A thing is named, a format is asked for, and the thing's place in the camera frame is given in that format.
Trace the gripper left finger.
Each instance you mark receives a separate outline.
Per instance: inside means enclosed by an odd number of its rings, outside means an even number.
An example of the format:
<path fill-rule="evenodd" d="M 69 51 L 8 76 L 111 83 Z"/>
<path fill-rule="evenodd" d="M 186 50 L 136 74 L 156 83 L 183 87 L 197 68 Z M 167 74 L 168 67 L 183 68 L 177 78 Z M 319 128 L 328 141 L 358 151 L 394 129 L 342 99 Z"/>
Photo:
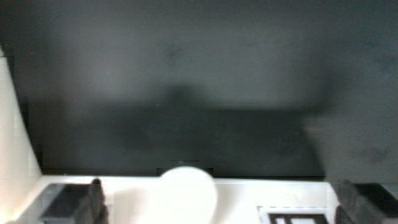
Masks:
<path fill-rule="evenodd" d="M 101 180 L 67 184 L 40 214 L 44 224 L 108 224 Z"/>

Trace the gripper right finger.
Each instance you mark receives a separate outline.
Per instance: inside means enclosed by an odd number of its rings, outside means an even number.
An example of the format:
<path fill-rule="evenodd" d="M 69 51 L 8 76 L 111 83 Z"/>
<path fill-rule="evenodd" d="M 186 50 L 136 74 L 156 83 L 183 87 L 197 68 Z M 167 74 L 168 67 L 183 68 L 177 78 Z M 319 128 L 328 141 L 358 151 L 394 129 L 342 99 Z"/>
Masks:
<path fill-rule="evenodd" d="M 398 198 L 378 183 L 332 185 L 339 205 L 334 224 L 398 224 Z"/>

